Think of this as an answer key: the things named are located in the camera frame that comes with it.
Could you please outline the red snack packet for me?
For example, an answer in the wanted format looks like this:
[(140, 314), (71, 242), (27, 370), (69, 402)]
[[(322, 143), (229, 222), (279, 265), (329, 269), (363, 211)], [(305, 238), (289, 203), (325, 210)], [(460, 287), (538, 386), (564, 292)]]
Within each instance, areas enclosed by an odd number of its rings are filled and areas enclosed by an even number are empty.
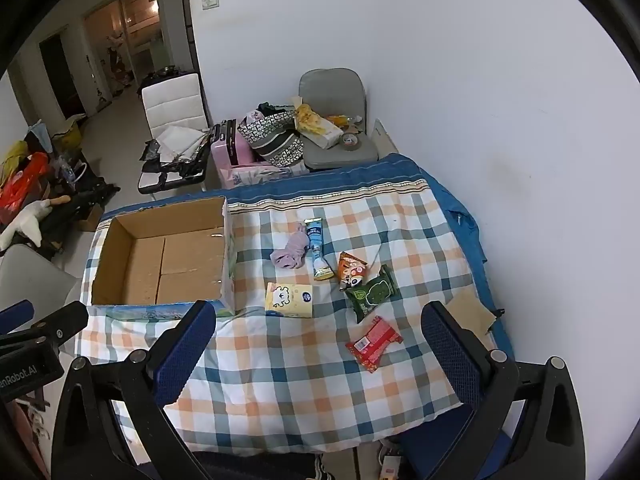
[(374, 373), (387, 347), (390, 344), (401, 344), (403, 341), (389, 322), (376, 316), (367, 333), (346, 344), (346, 348), (361, 366), (369, 373)]

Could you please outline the yellow tissue pack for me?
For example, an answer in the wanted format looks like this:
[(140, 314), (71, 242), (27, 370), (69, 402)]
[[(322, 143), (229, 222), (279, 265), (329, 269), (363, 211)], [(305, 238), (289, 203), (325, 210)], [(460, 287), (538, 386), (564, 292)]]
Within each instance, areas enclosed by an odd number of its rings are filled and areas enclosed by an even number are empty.
[(265, 315), (312, 318), (314, 288), (311, 285), (269, 283), (266, 288)]

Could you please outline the orange panda snack bag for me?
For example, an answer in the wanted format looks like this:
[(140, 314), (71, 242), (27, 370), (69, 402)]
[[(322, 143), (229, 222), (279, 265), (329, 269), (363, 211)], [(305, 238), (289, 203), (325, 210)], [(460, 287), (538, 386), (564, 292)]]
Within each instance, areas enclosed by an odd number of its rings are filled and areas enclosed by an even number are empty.
[(350, 254), (341, 252), (338, 258), (337, 276), (340, 281), (340, 289), (346, 290), (362, 285), (368, 274), (368, 264)]

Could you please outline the white goose plush toy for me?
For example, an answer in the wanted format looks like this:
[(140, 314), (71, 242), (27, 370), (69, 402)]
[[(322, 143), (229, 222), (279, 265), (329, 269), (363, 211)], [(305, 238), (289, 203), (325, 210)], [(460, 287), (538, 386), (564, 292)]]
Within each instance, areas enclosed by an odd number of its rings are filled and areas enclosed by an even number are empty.
[(42, 234), (39, 222), (51, 213), (54, 206), (70, 202), (69, 195), (46, 200), (35, 200), (25, 206), (0, 234), (0, 250), (5, 252), (11, 245), (15, 234), (28, 238), (36, 247), (41, 246)]

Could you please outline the open cardboard box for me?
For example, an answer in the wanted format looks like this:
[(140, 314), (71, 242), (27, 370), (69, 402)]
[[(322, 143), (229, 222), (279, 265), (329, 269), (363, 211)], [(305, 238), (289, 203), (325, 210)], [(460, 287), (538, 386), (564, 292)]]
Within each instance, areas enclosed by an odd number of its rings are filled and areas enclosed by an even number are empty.
[(122, 321), (176, 320), (198, 300), (231, 316), (235, 263), (224, 196), (141, 206), (100, 223), (81, 301)]

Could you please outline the red plastic bag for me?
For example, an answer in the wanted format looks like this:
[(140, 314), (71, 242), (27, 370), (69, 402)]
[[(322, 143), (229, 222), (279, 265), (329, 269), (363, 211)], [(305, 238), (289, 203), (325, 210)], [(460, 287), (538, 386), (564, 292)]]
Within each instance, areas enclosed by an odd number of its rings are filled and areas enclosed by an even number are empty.
[(1, 190), (1, 222), (9, 224), (20, 212), (26, 196), (32, 192), (41, 177), (49, 172), (48, 155), (35, 152), (22, 171), (17, 171)]

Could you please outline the brown cardboard piece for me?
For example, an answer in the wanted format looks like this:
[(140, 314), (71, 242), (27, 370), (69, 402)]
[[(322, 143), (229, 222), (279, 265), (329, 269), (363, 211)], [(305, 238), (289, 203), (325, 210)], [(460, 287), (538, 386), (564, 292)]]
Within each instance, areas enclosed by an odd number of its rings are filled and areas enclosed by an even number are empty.
[(459, 290), (445, 308), (462, 328), (470, 330), (478, 338), (486, 336), (497, 319), (480, 302), (472, 286)]

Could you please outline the green wet wipes pack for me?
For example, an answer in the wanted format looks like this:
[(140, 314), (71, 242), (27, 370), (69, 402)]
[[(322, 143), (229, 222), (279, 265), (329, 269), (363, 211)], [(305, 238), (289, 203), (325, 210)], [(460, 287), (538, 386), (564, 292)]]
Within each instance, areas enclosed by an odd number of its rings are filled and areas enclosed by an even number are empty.
[(378, 275), (366, 284), (346, 290), (357, 323), (361, 323), (376, 307), (396, 298), (397, 294), (398, 289), (392, 272), (386, 264), (382, 264)]

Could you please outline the plaid checkered bed sheet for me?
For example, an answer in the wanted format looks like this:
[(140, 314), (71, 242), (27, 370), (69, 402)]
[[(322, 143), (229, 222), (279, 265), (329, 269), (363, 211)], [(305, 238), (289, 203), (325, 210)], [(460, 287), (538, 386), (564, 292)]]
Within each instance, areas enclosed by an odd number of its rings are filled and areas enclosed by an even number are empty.
[[(228, 202), (228, 208), (236, 313), (216, 313), (213, 339), (167, 409), (189, 448), (235, 455), (335, 452), (400, 434), (459, 406), (420, 317), (426, 304), (450, 301), (473, 287), (474, 278), (425, 180), (256, 205)], [(322, 219), (330, 266), (349, 252), (371, 274), (382, 264), (392, 272), (397, 297), (361, 323), (337, 278), (314, 279), (311, 258), (294, 270), (270, 260), (299, 223), (313, 218)], [(269, 283), (311, 285), (314, 316), (265, 315)], [(65, 350), (94, 364), (151, 347), (178, 321), (122, 321), (86, 306), (88, 325)], [(376, 316), (404, 341), (390, 344), (369, 373), (346, 344), (367, 333)]]

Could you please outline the purple sock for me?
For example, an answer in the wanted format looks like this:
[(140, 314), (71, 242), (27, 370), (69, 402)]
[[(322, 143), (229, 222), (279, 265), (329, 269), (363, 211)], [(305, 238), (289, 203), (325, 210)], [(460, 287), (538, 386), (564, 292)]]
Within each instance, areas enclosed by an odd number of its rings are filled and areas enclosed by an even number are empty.
[(308, 246), (306, 226), (299, 223), (286, 245), (271, 253), (270, 260), (278, 269), (299, 269), (304, 264)]

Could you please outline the pink suitcase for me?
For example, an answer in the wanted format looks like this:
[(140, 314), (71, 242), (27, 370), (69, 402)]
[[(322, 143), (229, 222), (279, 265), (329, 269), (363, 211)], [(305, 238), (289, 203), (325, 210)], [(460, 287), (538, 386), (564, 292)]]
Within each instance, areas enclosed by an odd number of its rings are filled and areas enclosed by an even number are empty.
[(210, 151), (221, 181), (229, 180), (234, 170), (262, 164), (240, 133), (237, 119), (226, 119), (213, 126)]

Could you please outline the black white patterned bag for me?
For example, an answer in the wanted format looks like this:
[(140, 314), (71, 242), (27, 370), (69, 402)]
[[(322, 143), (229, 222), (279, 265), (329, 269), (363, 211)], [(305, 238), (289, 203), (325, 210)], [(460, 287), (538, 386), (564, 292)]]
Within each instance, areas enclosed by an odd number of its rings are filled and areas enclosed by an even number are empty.
[(304, 144), (295, 129), (292, 110), (240, 125), (239, 132), (248, 145), (272, 166), (294, 166), (304, 157)]

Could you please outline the yellow printed box on chair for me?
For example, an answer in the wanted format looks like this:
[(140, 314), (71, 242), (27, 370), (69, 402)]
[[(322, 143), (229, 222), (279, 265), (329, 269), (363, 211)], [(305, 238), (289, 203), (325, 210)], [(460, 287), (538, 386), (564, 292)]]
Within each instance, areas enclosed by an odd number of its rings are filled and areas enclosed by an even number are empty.
[(296, 130), (322, 150), (333, 148), (340, 142), (343, 134), (341, 128), (321, 117), (305, 103), (300, 103), (295, 107), (294, 122)]

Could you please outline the tape roll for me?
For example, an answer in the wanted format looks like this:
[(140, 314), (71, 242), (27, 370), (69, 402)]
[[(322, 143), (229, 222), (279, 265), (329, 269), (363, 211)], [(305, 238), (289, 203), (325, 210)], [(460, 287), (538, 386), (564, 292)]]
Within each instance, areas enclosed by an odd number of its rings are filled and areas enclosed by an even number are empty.
[(341, 135), (340, 144), (345, 151), (356, 151), (361, 145), (358, 134), (350, 132), (344, 132)]

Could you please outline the grey chair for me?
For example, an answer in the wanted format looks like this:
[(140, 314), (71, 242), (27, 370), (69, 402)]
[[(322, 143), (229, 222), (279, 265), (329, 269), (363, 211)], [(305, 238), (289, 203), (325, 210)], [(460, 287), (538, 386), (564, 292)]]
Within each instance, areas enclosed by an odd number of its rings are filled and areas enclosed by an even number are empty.
[(310, 70), (299, 79), (298, 95), (327, 120), (345, 118), (346, 125), (341, 126), (343, 133), (357, 133), (361, 143), (356, 151), (343, 150), (340, 142), (322, 150), (303, 137), (304, 164), (309, 170), (337, 169), (378, 160), (378, 149), (367, 136), (366, 90), (356, 72), (341, 67)]

